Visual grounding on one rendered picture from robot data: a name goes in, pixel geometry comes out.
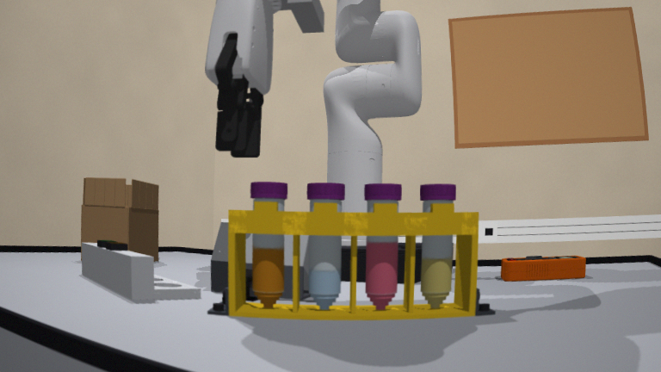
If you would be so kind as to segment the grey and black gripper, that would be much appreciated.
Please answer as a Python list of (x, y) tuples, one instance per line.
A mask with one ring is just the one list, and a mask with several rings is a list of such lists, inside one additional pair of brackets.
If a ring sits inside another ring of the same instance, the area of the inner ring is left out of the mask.
[(281, 0), (216, 2), (205, 64), (219, 90), (217, 109), (223, 110), (217, 114), (215, 148), (234, 158), (258, 158), (263, 95), (272, 78), (274, 13)]

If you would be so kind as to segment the grey button housing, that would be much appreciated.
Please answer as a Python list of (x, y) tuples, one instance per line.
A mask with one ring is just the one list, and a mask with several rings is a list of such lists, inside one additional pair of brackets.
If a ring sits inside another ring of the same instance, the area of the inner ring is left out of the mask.
[[(246, 300), (257, 301), (252, 291), (252, 235), (246, 233)], [(281, 299), (293, 299), (293, 235), (284, 235), (284, 292)], [(309, 294), (309, 235), (300, 235), (300, 300)], [(228, 222), (221, 222), (211, 258), (211, 292), (228, 287)], [(250, 296), (251, 295), (251, 296)]]

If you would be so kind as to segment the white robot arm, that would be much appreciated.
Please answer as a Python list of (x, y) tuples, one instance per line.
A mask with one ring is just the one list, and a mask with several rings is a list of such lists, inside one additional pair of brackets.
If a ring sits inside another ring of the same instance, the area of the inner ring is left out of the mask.
[[(324, 32), (320, 0), (281, 0), (280, 10), (292, 10), (303, 34)], [(324, 80), (327, 183), (345, 184), (342, 213), (366, 213), (365, 184), (382, 183), (382, 144), (368, 120), (420, 109), (420, 33), (413, 15), (380, 12), (380, 0), (337, 0), (335, 46), (345, 62), (395, 62), (338, 68)]]

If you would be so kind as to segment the brown cardboard box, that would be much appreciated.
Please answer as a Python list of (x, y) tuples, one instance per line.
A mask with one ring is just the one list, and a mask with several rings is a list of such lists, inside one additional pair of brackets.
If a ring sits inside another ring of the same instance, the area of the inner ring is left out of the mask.
[(131, 185), (125, 178), (84, 178), (81, 261), (82, 243), (97, 240), (126, 243), (129, 251), (158, 261), (158, 190), (134, 179)]

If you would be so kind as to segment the purple screw cap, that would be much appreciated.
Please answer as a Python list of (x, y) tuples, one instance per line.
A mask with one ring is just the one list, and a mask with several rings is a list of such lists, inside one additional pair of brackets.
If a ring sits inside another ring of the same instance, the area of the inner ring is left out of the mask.
[(253, 182), (250, 183), (250, 198), (287, 199), (287, 183)]
[(420, 185), (420, 201), (426, 200), (456, 200), (455, 184), (423, 184)]
[(396, 183), (370, 183), (364, 187), (364, 201), (402, 199), (402, 185)]
[(345, 184), (343, 183), (308, 183), (307, 200), (334, 199), (344, 200)]

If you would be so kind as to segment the black table edge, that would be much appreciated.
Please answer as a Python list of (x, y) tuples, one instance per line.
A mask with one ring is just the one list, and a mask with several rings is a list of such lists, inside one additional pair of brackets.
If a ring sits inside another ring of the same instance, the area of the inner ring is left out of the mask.
[[(158, 247), (158, 251), (213, 255), (213, 250), (178, 246)], [(81, 246), (0, 245), (0, 252), (81, 252)], [(653, 255), (586, 257), (586, 264), (639, 262), (650, 262), (661, 267), (661, 258)], [(3, 307), (0, 307), (0, 327), (107, 372), (192, 372), (82, 338)]]

